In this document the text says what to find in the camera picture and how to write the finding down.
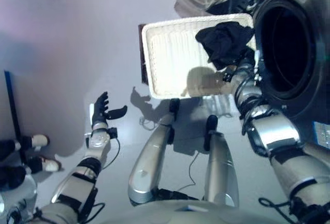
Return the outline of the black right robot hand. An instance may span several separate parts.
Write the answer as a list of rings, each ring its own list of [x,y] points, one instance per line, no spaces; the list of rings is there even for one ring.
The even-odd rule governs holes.
[[[238,55],[229,57],[229,65],[249,64],[253,69],[258,67],[259,51],[246,46]]]

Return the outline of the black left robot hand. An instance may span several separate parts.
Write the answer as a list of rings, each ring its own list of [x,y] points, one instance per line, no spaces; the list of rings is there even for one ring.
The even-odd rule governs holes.
[[[122,118],[126,115],[128,106],[124,105],[122,108],[108,110],[108,92],[102,93],[94,103],[94,112],[92,115],[91,128],[93,129],[96,124],[105,123],[108,120],[115,120]]]

